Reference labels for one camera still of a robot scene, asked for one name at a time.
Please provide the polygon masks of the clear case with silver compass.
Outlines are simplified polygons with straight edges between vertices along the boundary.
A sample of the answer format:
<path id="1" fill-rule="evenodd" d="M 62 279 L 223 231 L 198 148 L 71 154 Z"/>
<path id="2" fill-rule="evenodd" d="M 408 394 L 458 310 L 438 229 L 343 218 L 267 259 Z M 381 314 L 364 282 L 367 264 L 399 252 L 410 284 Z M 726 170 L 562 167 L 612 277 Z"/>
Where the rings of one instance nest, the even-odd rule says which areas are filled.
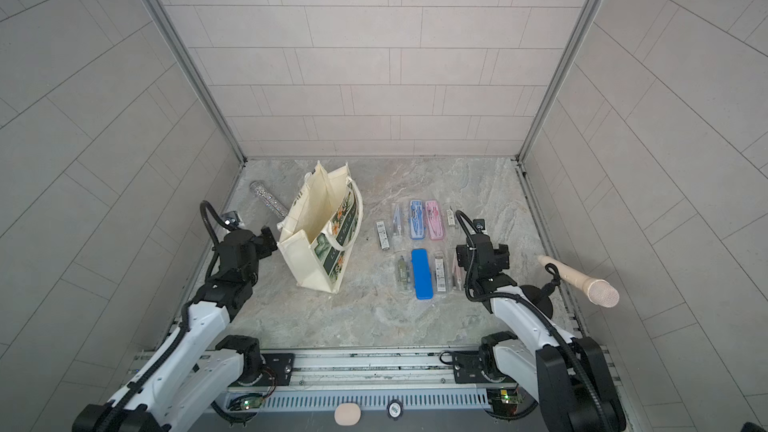
<path id="1" fill-rule="evenodd" d="M 392 235 L 394 238 L 402 239 L 407 231 L 408 225 L 403 207 L 399 202 L 395 202 L 392 206 Z"/>

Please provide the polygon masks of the clear compass case with barcode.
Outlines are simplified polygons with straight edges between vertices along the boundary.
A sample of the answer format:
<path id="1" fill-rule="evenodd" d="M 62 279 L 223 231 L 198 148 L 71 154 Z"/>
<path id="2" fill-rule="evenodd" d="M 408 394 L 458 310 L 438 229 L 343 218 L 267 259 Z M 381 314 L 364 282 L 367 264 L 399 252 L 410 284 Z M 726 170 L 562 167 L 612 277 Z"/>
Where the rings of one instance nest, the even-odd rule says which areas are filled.
<path id="1" fill-rule="evenodd" d="M 448 276 L 446 273 L 446 261 L 444 254 L 440 251 L 436 252 L 434 256 L 434 276 L 436 292 L 439 294 L 447 293 Z"/>

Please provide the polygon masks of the pink compass set case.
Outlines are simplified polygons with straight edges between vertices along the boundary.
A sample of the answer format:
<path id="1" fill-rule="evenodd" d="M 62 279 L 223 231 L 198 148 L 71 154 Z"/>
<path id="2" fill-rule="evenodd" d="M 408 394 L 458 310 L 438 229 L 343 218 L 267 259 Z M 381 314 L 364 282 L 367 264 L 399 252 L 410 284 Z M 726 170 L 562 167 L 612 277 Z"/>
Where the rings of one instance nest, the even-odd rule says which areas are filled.
<path id="1" fill-rule="evenodd" d="M 445 230 L 438 202 L 436 200 L 428 200 L 424 203 L 424 207 L 426 214 L 426 228 L 430 239 L 433 241 L 443 240 L 445 237 Z"/>

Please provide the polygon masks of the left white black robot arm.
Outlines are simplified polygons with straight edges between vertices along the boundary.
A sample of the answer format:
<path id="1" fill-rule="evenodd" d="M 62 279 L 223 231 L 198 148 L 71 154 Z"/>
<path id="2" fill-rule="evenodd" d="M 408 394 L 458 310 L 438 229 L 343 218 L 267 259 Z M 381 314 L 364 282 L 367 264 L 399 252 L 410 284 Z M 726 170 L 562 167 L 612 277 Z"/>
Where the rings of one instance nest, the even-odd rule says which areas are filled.
<path id="1" fill-rule="evenodd" d="M 259 263 L 277 242 L 269 228 L 239 228 L 207 201 L 199 209 L 213 245 L 203 285 L 149 361 L 106 403 L 87 405 L 73 430 L 186 431 L 231 383 L 260 378 L 258 340 L 223 333 L 252 296 Z"/>

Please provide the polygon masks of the clear case with green card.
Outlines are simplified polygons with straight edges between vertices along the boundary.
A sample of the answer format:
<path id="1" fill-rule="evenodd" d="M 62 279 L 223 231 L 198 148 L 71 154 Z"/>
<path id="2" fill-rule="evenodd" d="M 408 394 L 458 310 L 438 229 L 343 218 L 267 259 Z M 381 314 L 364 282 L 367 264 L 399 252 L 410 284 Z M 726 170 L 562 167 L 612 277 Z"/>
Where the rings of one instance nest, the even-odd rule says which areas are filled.
<path id="1" fill-rule="evenodd" d="M 399 291 L 404 294 L 414 293 L 410 265 L 403 255 L 400 255 L 396 260 L 395 279 Z"/>

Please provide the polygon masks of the blue compass set case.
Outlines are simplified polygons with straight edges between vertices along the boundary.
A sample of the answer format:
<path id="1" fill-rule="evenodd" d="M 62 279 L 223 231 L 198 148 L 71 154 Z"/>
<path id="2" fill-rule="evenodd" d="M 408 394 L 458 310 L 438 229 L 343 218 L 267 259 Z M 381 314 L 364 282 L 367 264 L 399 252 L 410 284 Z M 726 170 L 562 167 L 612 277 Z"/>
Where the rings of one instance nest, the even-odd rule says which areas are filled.
<path id="1" fill-rule="evenodd" d="M 412 240 L 423 240 L 425 238 L 424 204 L 421 200 L 410 201 L 409 228 Z"/>

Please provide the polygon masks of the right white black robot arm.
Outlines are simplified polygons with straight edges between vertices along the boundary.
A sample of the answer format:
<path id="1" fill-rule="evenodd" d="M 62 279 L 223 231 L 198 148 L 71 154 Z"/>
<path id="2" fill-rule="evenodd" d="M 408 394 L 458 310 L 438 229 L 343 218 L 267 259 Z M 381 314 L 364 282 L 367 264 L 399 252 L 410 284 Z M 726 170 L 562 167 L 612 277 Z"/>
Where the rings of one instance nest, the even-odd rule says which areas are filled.
<path id="1" fill-rule="evenodd" d="M 539 407 L 551 431 L 625 430 L 626 415 L 601 347 L 556 325 L 545 309 L 551 293 L 564 283 L 603 308 L 619 303 L 617 289 L 546 255 L 538 262 L 550 282 L 542 288 L 522 286 L 506 272 L 507 245 L 493 245 L 461 210 L 455 220 L 465 235 L 456 248 L 465 296 L 510 330 L 485 337 L 478 350 L 482 373 L 492 381 L 514 380 Z"/>

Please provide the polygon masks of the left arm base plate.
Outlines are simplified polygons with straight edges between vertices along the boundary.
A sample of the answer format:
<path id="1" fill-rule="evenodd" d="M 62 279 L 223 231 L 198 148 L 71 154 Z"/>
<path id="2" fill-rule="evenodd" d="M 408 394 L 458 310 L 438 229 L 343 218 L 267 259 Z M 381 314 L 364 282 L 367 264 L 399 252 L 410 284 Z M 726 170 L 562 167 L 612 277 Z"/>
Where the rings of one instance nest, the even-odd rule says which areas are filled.
<path id="1" fill-rule="evenodd" d="M 283 387 L 290 384 L 295 355 L 292 353 L 266 353 L 244 356 L 242 374 L 236 384 L 243 387 Z"/>

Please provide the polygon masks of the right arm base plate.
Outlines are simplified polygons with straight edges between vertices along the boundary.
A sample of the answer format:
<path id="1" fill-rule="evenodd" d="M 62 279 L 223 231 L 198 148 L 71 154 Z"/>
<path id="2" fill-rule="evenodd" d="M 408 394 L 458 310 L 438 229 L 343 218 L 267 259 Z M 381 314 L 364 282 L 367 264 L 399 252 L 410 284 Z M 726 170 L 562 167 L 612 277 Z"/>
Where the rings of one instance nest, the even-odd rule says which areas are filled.
<path id="1" fill-rule="evenodd" d="M 456 384 L 502 384 L 514 383 L 514 379 L 500 372 L 488 371 L 482 354 L 475 351 L 449 351 L 451 367 Z"/>

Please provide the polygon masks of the cream canvas floral tote bag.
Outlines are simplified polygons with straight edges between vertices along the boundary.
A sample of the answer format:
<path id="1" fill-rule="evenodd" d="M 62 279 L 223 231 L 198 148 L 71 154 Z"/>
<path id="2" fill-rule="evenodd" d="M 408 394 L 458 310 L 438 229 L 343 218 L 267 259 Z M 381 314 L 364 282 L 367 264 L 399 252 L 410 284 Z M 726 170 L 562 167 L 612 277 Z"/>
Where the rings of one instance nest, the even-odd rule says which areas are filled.
<path id="1" fill-rule="evenodd" d="M 339 292 L 363 213 L 362 195 L 347 164 L 327 171 L 318 163 L 305 175 L 278 224 L 278 249 L 298 286 Z"/>

